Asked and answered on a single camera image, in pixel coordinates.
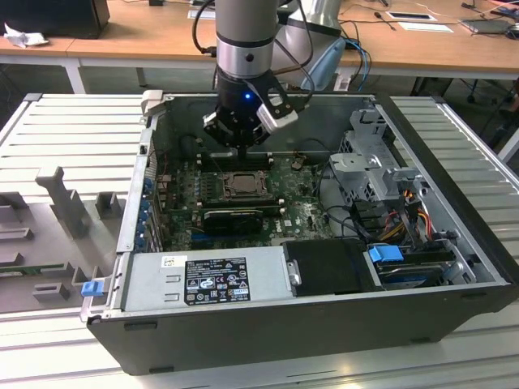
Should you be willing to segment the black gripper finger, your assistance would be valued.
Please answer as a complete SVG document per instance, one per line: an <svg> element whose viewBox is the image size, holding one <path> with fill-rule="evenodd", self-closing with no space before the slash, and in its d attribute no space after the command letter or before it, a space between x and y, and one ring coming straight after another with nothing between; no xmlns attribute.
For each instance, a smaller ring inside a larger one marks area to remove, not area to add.
<svg viewBox="0 0 519 389"><path fill-rule="evenodd" d="M245 130L242 133L242 159L247 158L249 148L262 144L270 134L262 127L257 126L253 130Z"/></svg>
<svg viewBox="0 0 519 389"><path fill-rule="evenodd" d="M233 112L213 112L203 116L204 131L220 145L233 148L242 160L242 127Z"/></svg>

